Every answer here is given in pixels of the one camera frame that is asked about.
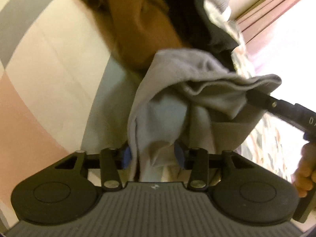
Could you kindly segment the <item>person's right hand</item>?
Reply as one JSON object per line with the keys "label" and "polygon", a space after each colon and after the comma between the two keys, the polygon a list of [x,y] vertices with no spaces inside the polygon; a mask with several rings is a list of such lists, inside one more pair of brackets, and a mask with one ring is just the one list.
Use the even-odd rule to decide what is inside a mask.
{"label": "person's right hand", "polygon": [[315,185],[315,143],[309,142],[302,147],[302,157],[292,175],[292,184],[300,198],[305,198]]}

